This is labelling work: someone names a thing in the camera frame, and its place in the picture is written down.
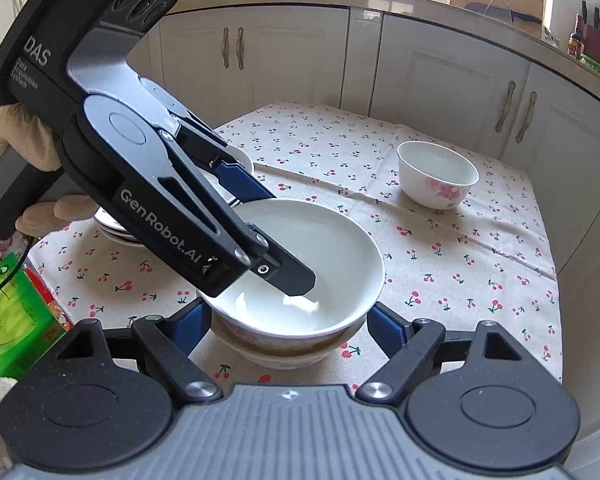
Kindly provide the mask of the gloved left hand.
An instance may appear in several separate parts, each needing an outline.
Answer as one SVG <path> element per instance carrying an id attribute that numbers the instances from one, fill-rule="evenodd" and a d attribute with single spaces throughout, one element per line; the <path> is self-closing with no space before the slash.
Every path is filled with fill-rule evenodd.
<path id="1" fill-rule="evenodd" d="M 0 106 L 0 240 L 43 237 L 97 209 L 62 174 L 52 130 L 21 104 Z"/>

